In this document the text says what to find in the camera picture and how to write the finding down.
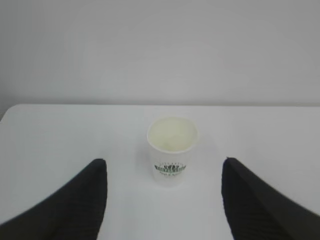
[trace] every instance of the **gray wall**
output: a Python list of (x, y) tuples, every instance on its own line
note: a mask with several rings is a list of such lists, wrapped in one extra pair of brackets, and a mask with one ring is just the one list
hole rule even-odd
[(319, 0), (2, 0), (1, 109), (319, 104), (319, 23)]

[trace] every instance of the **white table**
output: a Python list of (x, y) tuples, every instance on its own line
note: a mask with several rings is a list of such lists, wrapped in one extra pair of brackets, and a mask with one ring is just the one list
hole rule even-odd
[[(171, 115), (194, 120), (200, 140), (185, 182), (163, 188), (146, 131)], [(221, 197), (227, 156), (320, 214), (319, 124), (316, 107), (17, 105), (0, 122), (0, 223), (95, 158), (108, 167), (100, 240), (232, 240)]]

